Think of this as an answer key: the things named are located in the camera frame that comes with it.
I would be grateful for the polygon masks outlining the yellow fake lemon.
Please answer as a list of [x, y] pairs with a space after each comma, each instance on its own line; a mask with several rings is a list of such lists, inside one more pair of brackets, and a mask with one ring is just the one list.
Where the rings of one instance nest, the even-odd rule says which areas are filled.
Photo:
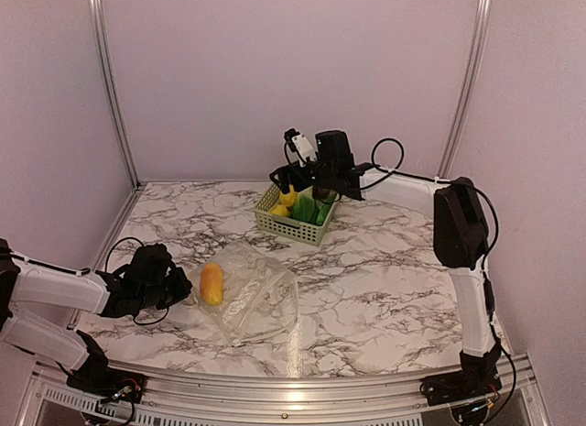
[[286, 205], [283, 204], [276, 204], [275, 206], [273, 206], [269, 212], [273, 215], [276, 216], [281, 216], [281, 217], [289, 217], [290, 216], [290, 210], [288, 209], [288, 207]]
[[298, 198], [298, 194], [294, 190], [290, 190], [288, 193], [279, 193], [278, 201], [281, 205], [286, 206], [287, 208], [292, 208]]

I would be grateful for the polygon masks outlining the green fake leafy vegetable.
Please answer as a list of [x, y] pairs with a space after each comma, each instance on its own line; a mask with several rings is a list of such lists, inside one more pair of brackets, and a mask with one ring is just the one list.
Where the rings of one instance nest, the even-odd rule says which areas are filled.
[[311, 194], [300, 192], [291, 208], [290, 217], [296, 221], [316, 225], [320, 213], [320, 202]]

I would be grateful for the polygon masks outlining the green fake chili pepper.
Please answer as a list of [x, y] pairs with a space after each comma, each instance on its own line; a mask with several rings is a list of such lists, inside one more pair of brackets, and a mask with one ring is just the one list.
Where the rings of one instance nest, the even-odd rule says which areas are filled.
[[316, 225], [322, 226], [327, 217], [330, 213], [331, 207], [333, 206], [332, 202], [317, 202], [316, 205], [318, 206], [318, 214], [316, 216]]

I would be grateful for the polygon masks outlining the clear zip top bag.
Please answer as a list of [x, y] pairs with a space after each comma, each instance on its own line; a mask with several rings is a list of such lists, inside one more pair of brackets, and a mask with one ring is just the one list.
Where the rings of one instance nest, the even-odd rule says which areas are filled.
[[[212, 306], [200, 294], [203, 267], [223, 270], [223, 301]], [[298, 282], [277, 259], [234, 241], [188, 273], [191, 299], [231, 346], [261, 342], [288, 333], [298, 321]]]

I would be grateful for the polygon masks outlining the brown fake potato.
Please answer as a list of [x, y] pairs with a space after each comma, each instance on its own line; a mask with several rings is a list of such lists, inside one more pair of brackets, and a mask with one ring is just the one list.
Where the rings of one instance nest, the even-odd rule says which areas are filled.
[[335, 191], [320, 187], [313, 187], [311, 193], [314, 200], [327, 204], [335, 202], [338, 196]]

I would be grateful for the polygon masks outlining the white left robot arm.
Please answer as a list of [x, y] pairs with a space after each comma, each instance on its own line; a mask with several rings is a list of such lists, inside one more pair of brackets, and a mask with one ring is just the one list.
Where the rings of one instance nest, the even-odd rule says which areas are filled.
[[189, 297], [192, 284], [162, 244], [141, 245], [112, 272], [72, 270], [34, 260], [1, 242], [1, 339], [56, 361], [97, 394], [115, 386], [115, 373], [91, 336], [65, 329], [27, 309], [44, 303], [102, 318], [167, 311]]

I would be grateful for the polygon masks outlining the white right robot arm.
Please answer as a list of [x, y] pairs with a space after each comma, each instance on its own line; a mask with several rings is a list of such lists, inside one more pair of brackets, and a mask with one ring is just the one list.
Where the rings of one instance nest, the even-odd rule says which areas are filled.
[[471, 180], [426, 178], [372, 160], [357, 164], [341, 130], [318, 133], [309, 141], [291, 128], [284, 141], [287, 163], [269, 175], [282, 192], [329, 190], [340, 197], [387, 202], [431, 218], [435, 257], [448, 269], [456, 291], [462, 351], [482, 357], [494, 349], [494, 293], [487, 258], [498, 228], [487, 223], [483, 206], [489, 200]]

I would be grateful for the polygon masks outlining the pale green perforated basket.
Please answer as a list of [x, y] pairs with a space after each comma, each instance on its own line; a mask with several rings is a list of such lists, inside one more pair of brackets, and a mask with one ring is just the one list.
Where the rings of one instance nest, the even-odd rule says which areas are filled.
[[318, 246], [329, 229], [329, 224], [338, 203], [326, 204], [327, 214], [324, 214], [321, 224], [311, 224], [273, 214], [270, 209], [279, 204], [280, 189], [270, 185], [255, 206], [255, 219], [259, 230], [284, 236], [286, 238]]

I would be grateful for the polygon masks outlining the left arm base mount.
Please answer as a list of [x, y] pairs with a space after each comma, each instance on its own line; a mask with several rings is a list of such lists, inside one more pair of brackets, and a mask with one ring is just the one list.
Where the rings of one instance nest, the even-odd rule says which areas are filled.
[[90, 335], [81, 331], [77, 331], [76, 334], [84, 341], [89, 356], [77, 370], [69, 371], [67, 385], [110, 400], [117, 398], [114, 397], [115, 393], [130, 387], [130, 392], [126, 395], [134, 403], [139, 403], [143, 396], [146, 377], [110, 367], [102, 348]]

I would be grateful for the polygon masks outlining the aluminium front rail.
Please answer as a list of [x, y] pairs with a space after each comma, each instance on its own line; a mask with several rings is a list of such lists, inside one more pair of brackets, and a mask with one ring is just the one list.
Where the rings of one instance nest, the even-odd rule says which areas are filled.
[[369, 377], [235, 377], [114, 367], [146, 378], [135, 409], [97, 404], [66, 385], [48, 359], [33, 368], [17, 414], [18, 425], [82, 424], [87, 416], [137, 425], [454, 425], [473, 400], [430, 406], [420, 391], [427, 370]]

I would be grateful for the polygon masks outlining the right aluminium frame post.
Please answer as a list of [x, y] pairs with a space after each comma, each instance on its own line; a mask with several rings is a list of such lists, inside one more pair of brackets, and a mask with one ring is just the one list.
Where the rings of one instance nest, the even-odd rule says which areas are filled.
[[437, 175], [446, 178], [453, 166], [463, 136], [474, 86], [483, 61], [493, 0], [477, 0], [472, 39], [466, 60], [460, 95], [450, 124], [450, 131], [439, 163]]

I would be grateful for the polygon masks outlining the aluminium frame post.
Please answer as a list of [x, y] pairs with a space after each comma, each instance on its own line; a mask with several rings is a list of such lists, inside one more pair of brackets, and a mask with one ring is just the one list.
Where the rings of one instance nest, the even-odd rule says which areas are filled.
[[446, 178], [453, 166], [463, 136], [474, 86], [483, 61], [493, 0], [477, 0], [472, 39], [466, 60], [460, 95], [450, 124], [450, 131], [439, 163], [437, 175]]
[[118, 147], [120, 148], [126, 176], [129, 180], [132, 190], [137, 191], [141, 187], [141, 182], [136, 170], [136, 164], [132, 155], [129, 138], [125, 128], [125, 120], [116, 90], [114, 69], [108, 45], [103, 0], [89, 0], [89, 7], [92, 15], [93, 33], [97, 47], [97, 54], [100, 63], [106, 99], [114, 124], [116, 141]]

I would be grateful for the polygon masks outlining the left aluminium frame post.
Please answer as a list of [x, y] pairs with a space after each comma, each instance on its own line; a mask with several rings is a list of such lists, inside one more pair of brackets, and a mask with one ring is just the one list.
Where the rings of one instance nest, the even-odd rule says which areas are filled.
[[108, 45], [103, 0], [89, 0], [89, 7], [92, 15], [93, 33], [97, 47], [97, 54], [100, 63], [106, 99], [114, 124], [116, 141], [118, 147], [120, 148], [126, 176], [129, 180], [132, 190], [137, 191], [141, 187], [141, 182], [136, 170], [136, 164], [132, 155], [129, 138], [125, 128], [125, 120], [116, 90], [114, 69]]

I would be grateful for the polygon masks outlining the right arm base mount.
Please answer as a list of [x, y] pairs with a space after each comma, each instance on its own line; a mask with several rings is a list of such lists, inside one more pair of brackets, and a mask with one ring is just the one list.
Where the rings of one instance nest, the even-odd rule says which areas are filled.
[[494, 347], [482, 356], [460, 352], [461, 369], [424, 377], [420, 393], [430, 406], [480, 397], [499, 391], [502, 383], [496, 363], [502, 354], [502, 346]]

